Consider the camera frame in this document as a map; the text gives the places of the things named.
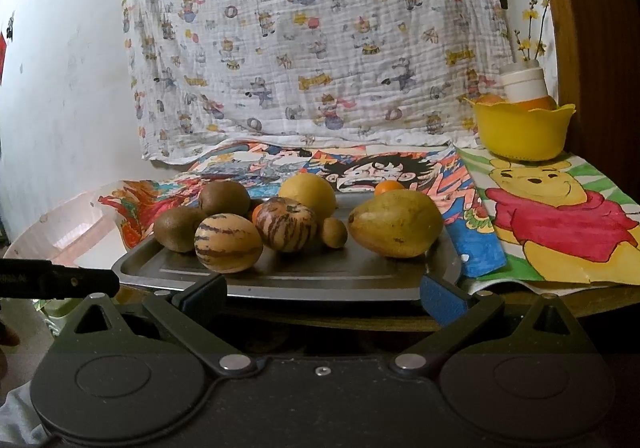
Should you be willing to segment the grey sleeve forearm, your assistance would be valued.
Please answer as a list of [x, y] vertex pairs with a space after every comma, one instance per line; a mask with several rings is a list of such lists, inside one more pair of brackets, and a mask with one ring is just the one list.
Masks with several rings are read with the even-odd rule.
[[2, 447], [39, 447], [48, 440], [30, 399], [30, 383], [10, 390], [0, 408]]

